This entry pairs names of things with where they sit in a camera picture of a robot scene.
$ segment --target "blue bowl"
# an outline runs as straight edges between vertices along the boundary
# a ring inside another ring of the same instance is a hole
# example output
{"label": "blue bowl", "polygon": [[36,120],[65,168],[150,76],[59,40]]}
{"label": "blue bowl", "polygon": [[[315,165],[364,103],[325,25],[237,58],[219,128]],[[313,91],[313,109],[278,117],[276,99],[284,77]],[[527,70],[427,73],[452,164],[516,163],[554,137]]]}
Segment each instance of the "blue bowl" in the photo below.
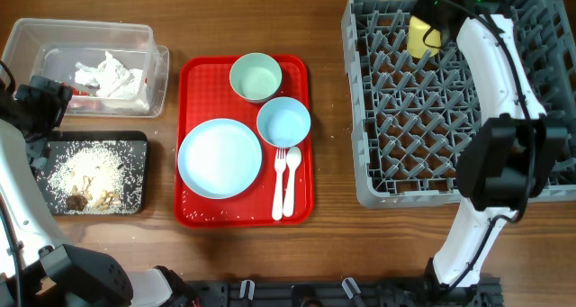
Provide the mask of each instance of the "blue bowl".
{"label": "blue bowl", "polygon": [[280,149],[298,145],[310,132],[310,113],[300,101],[278,97],[262,106],[256,126],[263,140]]}

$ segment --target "white tissue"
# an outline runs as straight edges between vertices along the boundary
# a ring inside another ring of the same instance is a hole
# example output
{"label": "white tissue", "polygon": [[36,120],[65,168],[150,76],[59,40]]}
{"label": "white tissue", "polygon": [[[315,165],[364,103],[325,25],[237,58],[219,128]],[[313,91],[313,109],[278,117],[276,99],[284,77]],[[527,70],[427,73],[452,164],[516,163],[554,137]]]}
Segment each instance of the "white tissue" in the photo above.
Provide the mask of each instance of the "white tissue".
{"label": "white tissue", "polygon": [[111,53],[104,53],[106,60],[98,68],[90,68],[76,63],[78,71],[74,76],[76,83],[83,86],[99,87],[96,95],[113,99],[132,99],[139,89],[142,80],[141,69],[126,69]]}

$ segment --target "red tray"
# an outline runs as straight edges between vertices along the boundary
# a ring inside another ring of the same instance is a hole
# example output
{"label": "red tray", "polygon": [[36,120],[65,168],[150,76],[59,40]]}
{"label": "red tray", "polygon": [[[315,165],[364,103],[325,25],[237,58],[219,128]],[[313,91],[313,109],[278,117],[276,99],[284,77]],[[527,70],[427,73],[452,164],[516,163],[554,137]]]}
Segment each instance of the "red tray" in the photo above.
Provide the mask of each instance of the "red tray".
{"label": "red tray", "polygon": [[[229,82],[230,69],[239,56],[191,59],[182,68],[178,115],[177,148],[197,125],[215,118],[230,118],[248,126],[260,140],[262,167],[254,183],[230,199],[206,199],[192,192],[175,171],[174,215],[184,226],[193,228],[280,226],[305,221],[314,207],[312,188],[312,146],[310,134],[298,145],[302,163],[296,170],[294,215],[280,221],[272,219],[276,149],[262,140],[256,118],[262,104],[251,104],[238,96]],[[282,69],[278,96],[290,96],[310,110],[308,71],[304,63],[291,55],[277,55]],[[284,172],[284,187],[288,171]]]}

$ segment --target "black tray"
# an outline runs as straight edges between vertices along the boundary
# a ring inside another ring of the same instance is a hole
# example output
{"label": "black tray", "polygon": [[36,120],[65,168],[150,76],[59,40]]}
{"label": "black tray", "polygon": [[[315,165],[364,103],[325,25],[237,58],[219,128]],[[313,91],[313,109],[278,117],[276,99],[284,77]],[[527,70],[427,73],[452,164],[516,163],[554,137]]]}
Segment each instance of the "black tray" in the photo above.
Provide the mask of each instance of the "black tray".
{"label": "black tray", "polygon": [[48,179],[51,173],[56,172],[58,155],[66,154],[66,149],[70,148],[71,142],[81,142],[75,148],[74,154],[79,150],[91,146],[91,143],[99,141],[119,141],[116,144],[107,145],[108,149],[124,151],[132,148],[132,155],[123,157],[123,164],[130,170],[131,176],[143,176],[142,182],[124,183],[124,196],[126,194],[135,194],[141,191],[141,196],[133,195],[132,200],[124,200],[123,211],[114,214],[133,214],[141,212],[144,207],[144,192],[146,189],[147,167],[149,156],[149,142],[146,135],[141,131],[55,131],[49,137],[49,157],[45,167],[42,170],[33,171],[36,183],[40,188],[44,200],[48,205],[50,213],[53,215],[69,215],[66,213],[62,198],[57,198],[50,191]]}

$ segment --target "bowl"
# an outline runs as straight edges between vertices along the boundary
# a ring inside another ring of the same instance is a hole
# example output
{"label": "bowl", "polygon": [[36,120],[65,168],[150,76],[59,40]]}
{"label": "bowl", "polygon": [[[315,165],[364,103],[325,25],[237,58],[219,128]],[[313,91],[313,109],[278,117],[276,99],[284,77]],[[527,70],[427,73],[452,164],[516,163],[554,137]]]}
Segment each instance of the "bowl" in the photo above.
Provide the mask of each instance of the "bowl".
{"label": "bowl", "polygon": [[303,141],[311,127],[308,109],[291,97],[278,97],[262,106],[256,126],[263,140],[272,146],[287,149]]}
{"label": "bowl", "polygon": [[234,92],[253,104],[270,100],[281,82],[280,65],[266,54],[244,55],[234,62],[230,70],[230,85]]}

